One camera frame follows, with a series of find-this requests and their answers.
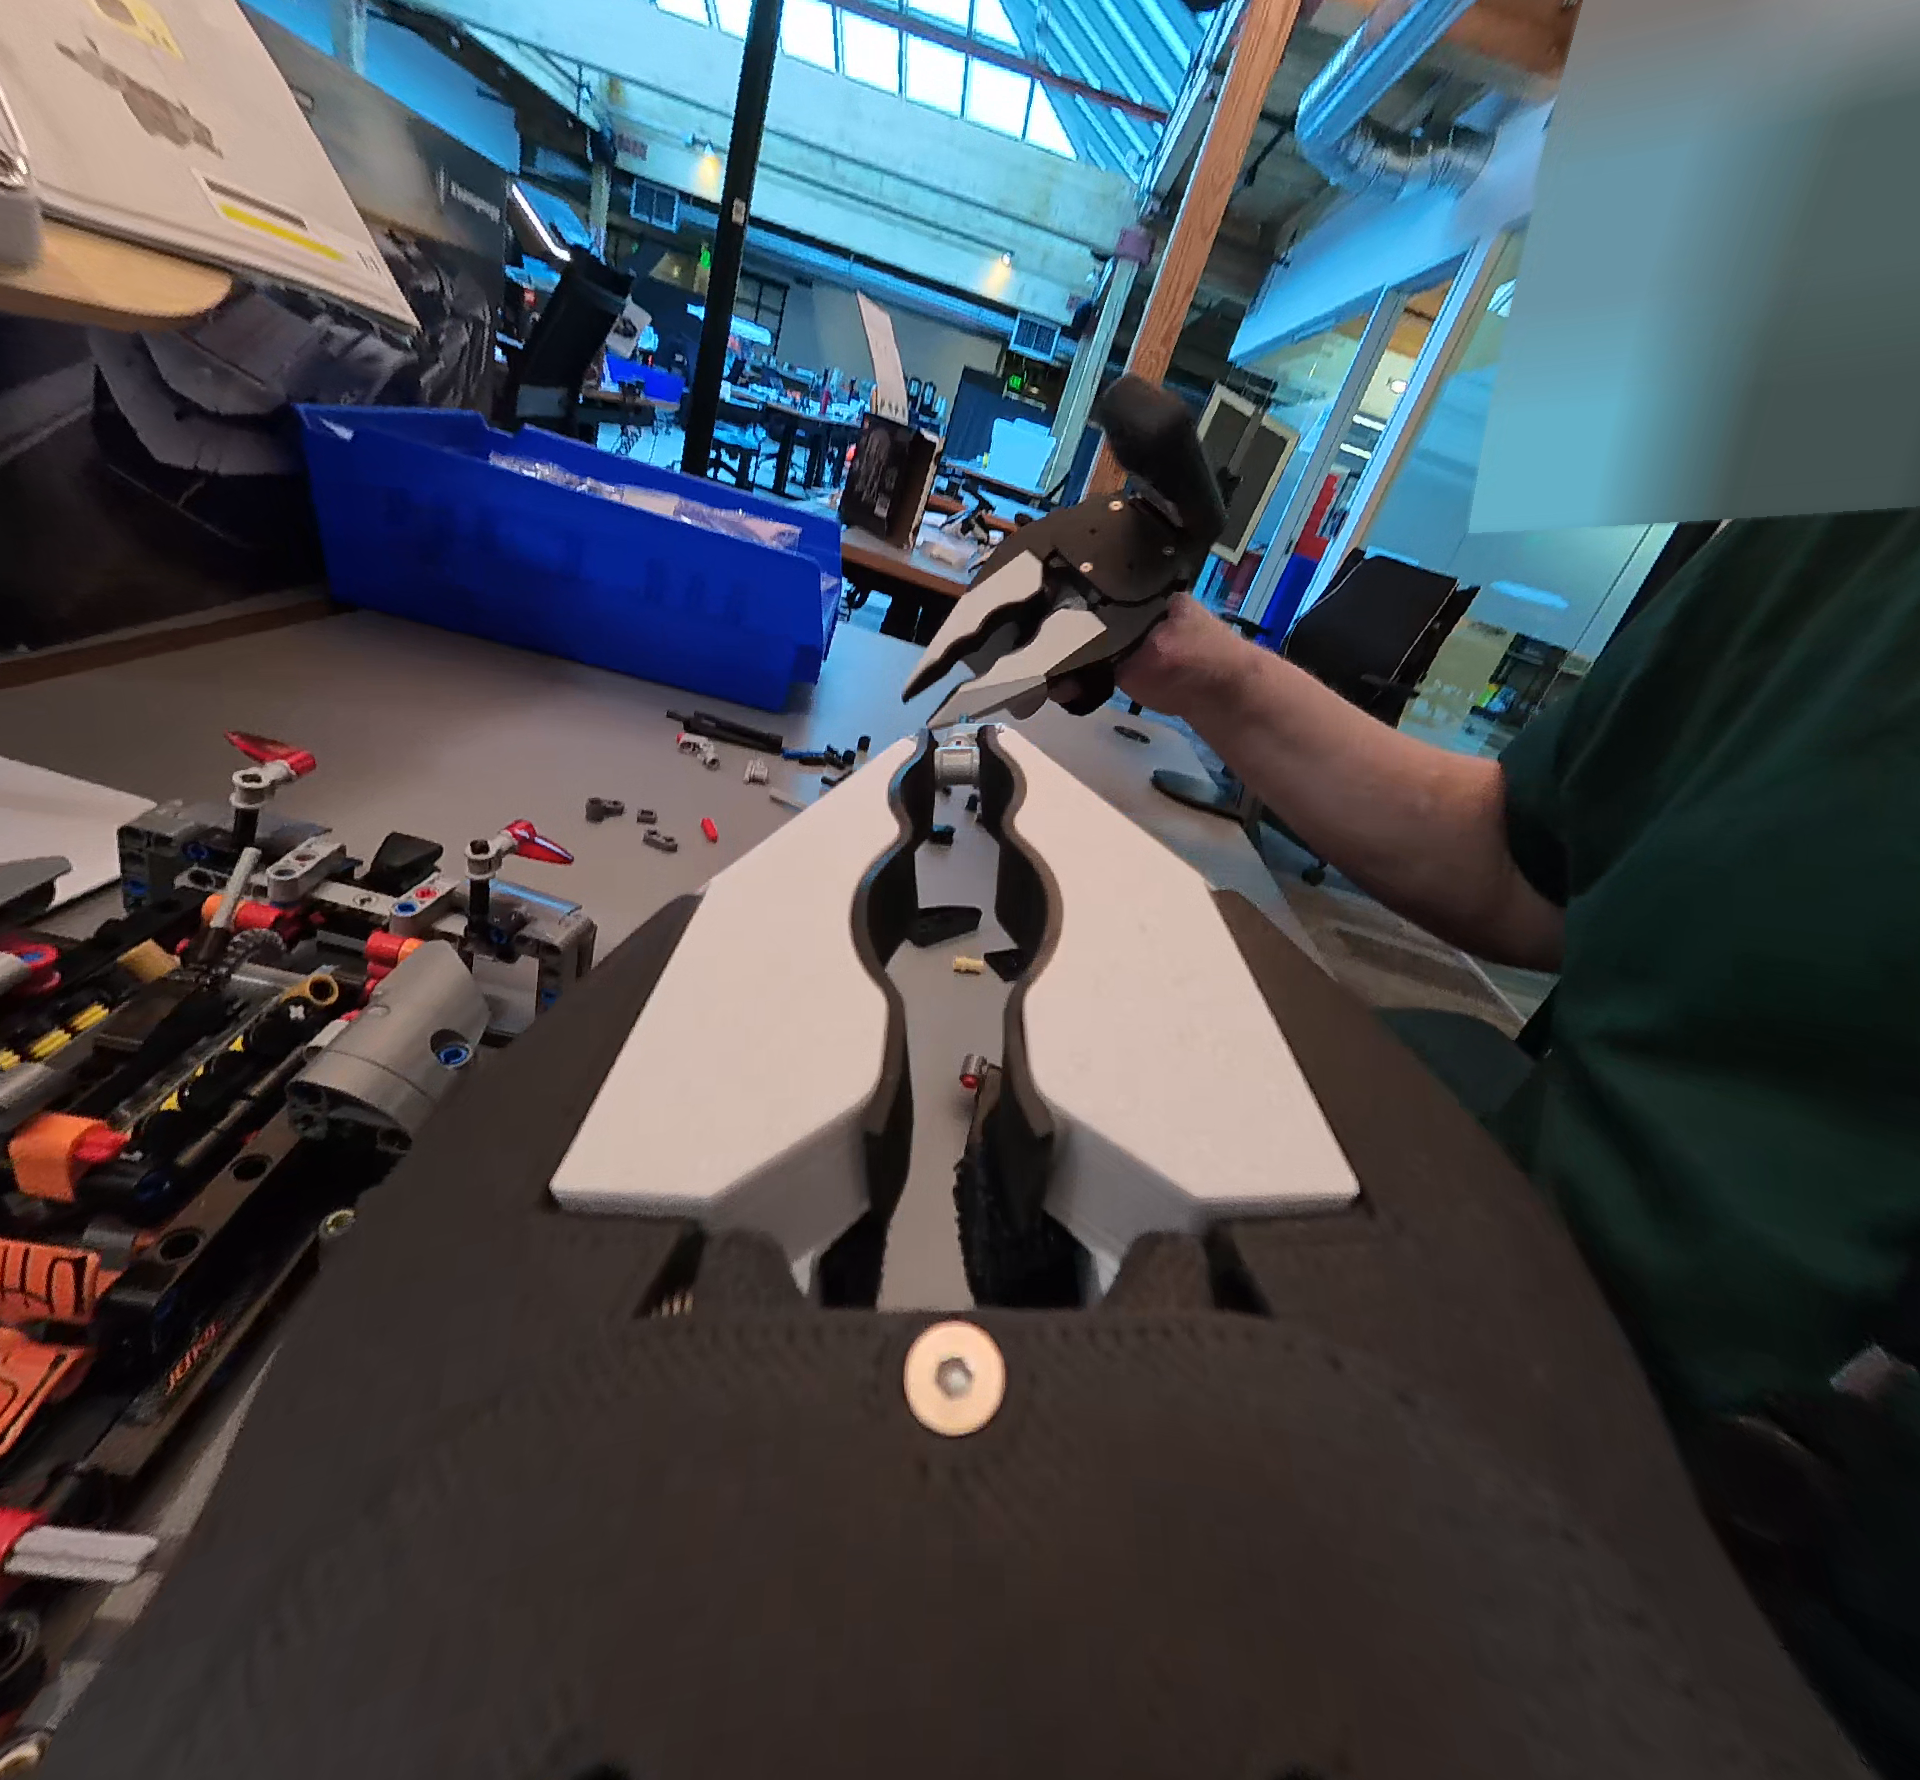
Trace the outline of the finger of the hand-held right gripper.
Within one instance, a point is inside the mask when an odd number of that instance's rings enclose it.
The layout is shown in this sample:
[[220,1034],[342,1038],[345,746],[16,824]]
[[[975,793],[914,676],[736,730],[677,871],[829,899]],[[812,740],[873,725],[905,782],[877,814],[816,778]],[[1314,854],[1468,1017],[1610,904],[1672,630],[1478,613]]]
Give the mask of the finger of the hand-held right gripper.
[[1032,633],[1057,608],[1063,561],[1052,551],[1005,548],[1005,559],[980,572],[928,644],[921,665],[909,675],[900,699],[912,701],[941,682],[960,658],[975,652],[992,630],[1016,626]]
[[1121,649],[1115,628],[1091,612],[1044,615],[1032,633],[1001,626],[960,658],[962,679],[928,711],[928,725],[1025,719],[1055,701],[1091,714],[1114,691]]

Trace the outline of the blue plastic parts bin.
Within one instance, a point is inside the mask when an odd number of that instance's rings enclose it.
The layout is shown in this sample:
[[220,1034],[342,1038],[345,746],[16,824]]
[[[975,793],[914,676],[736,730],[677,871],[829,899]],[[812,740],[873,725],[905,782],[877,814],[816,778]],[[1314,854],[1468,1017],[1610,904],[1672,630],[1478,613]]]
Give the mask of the blue plastic parts bin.
[[[465,409],[297,409],[326,587],[341,606],[764,711],[819,680],[844,593],[841,530],[755,492],[639,466]],[[499,472],[521,453],[800,526],[774,551]]]

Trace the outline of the dark cardboard box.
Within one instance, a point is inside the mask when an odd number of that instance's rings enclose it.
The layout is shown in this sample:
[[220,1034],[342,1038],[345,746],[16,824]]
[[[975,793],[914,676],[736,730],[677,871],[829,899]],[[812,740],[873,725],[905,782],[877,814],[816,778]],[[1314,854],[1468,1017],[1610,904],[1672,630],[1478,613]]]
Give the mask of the dark cardboard box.
[[867,412],[858,428],[840,490],[844,531],[862,531],[909,550],[920,538],[928,496],[943,457],[943,438],[923,426]]

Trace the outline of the silver ventilation duct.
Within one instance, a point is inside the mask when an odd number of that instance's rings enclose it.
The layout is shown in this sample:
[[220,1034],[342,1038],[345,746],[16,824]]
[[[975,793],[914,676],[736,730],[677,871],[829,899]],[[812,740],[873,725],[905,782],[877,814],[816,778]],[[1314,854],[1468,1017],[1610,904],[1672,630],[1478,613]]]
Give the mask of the silver ventilation duct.
[[1301,155],[1349,193],[1401,198],[1462,193],[1478,183],[1491,138],[1470,130],[1407,136],[1373,108],[1478,0],[1381,0],[1302,95],[1294,119]]

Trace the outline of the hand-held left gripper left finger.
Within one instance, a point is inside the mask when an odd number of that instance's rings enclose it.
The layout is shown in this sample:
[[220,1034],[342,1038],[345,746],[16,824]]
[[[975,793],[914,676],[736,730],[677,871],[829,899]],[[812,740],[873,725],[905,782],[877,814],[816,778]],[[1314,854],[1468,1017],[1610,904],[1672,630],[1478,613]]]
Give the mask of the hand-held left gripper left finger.
[[872,1309],[911,1162],[921,743],[714,875],[549,1181],[561,1210],[757,1232]]

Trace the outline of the black support pole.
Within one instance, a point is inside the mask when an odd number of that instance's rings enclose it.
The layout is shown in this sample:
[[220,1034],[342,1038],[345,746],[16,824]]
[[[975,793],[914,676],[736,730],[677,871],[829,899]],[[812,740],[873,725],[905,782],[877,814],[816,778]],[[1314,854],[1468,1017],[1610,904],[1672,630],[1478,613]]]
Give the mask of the black support pole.
[[749,11],[732,107],[732,134],[728,140],[723,200],[719,205],[719,225],[708,267],[702,344],[684,422],[681,469],[691,476],[708,474],[708,455],[714,448],[728,342],[732,336],[732,308],[750,222],[783,2],[786,0],[752,0]]

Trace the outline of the clear plastic parts bags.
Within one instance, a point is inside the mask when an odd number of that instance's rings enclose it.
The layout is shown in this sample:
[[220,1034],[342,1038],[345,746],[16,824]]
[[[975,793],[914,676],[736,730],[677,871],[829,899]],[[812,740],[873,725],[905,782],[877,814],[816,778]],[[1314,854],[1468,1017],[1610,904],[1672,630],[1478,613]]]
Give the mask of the clear plastic parts bags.
[[786,553],[800,550],[800,526],[794,521],[766,519],[741,507],[677,496],[664,488],[612,482],[583,472],[568,472],[557,464],[521,453],[492,451],[489,453],[489,466],[499,472],[512,472],[515,476],[538,480],[552,488],[604,498],[639,513],[696,526],[774,551]]

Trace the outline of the lego technic car chassis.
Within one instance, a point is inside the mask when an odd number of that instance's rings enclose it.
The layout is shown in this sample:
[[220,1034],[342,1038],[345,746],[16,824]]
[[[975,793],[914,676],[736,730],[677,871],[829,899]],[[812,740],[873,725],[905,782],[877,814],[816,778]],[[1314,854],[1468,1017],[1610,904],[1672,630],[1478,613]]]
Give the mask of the lego technic car chassis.
[[527,818],[372,855],[278,797],[318,760],[228,730],[221,804],[115,833],[119,910],[54,920],[61,855],[5,863],[5,1755],[34,1744],[69,1585],[139,1577],[110,1532],[201,1405],[489,1047],[593,966],[525,866]]

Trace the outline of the black framed screen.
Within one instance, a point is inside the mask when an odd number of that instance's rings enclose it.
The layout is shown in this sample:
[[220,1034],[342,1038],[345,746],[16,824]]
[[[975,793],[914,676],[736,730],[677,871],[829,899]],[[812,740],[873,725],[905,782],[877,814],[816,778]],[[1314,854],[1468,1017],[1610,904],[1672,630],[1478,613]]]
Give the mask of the black framed screen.
[[1280,487],[1298,445],[1298,431],[1268,412],[1261,402],[1216,384],[1199,424],[1199,441],[1220,498],[1212,555],[1233,566],[1243,558]]

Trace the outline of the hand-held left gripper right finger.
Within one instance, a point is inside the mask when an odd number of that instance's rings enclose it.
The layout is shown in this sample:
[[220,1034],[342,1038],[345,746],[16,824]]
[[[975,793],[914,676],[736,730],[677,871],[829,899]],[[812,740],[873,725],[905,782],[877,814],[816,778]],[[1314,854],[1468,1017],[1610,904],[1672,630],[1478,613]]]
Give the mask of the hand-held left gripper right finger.
[[1109,1287],[1152,1234],[1344,1215],[1360,1180],[1227,903],[1011,729],[980,733],[1005,1002],[1010,1201],[1057,1223]]

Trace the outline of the wooden post red bracket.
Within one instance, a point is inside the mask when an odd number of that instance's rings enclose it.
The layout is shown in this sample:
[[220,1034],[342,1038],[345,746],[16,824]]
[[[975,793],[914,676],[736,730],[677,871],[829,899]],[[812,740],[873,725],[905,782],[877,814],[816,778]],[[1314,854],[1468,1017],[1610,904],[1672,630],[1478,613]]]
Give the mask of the wooden post red bracket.
[[1229,67],[1159,259],[1126,372],[1166,384],[1268,93],[1308,0],[1243,0]]

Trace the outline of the lego instruction booklet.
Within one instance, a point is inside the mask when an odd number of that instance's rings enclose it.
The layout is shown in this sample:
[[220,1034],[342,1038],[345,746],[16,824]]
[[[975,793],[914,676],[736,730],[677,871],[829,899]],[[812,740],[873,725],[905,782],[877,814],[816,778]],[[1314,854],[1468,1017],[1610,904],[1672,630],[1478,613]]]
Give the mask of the lego instruction booklet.
[[164,328],[239,278],[417,318],[235,0],[2,0],[5,308]]

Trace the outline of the person's right hand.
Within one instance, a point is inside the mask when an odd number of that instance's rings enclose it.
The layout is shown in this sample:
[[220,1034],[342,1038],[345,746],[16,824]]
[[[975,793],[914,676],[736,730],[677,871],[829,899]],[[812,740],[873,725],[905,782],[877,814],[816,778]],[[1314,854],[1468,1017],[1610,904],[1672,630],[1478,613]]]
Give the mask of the person's right hand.
[[1115,665],[1121,693],[1143,710],[1212,735],[1243,721],[1259,652],[1191,595],[1177,593],[1140,647]]

